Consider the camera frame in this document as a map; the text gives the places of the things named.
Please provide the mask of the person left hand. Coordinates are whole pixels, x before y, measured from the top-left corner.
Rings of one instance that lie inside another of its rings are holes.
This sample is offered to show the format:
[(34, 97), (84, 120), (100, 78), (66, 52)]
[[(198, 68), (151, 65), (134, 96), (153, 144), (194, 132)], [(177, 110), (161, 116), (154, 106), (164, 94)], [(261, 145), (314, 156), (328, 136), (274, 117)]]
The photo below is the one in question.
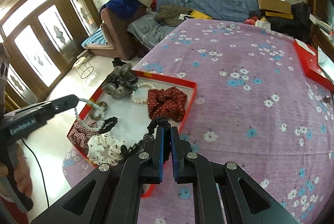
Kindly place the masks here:
[[(14, 179), (16, 182), (16, 186), (18, 190), (25, 194), (27, 197), (31, 198), (32, 195), (32, 181), (30, 177), (30, 169), (27, 164), (26, 158), (24, 156), (24, 152), (20, 144), (15, 145), (16, 149), (16, 159), (18, 160), (18, 164), (14, 169)], [(1, 162), (1, 178), (5, 178), (8, 175), (7, 166)], [(1, 195), (10, 197), (9, 192), (1, 183)]]

